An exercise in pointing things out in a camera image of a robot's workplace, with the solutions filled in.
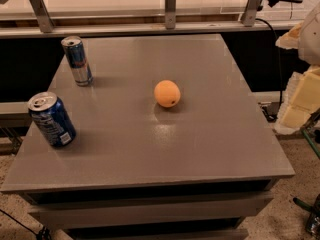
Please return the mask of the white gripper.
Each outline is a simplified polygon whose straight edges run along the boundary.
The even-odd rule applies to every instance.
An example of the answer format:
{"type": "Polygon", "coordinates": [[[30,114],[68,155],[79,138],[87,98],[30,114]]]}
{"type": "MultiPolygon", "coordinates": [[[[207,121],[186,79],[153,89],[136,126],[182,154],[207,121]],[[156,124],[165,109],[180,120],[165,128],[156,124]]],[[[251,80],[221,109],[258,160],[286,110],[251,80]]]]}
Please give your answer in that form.
{"type": "Polygon", "coordinates": [[[303,74],[294,72],[289,78],[274,129],[290,135],[298,131],[320,108],[320,2],[275,45],[282,49],[297,49],[299,58],[311,66],[303,74]]]}

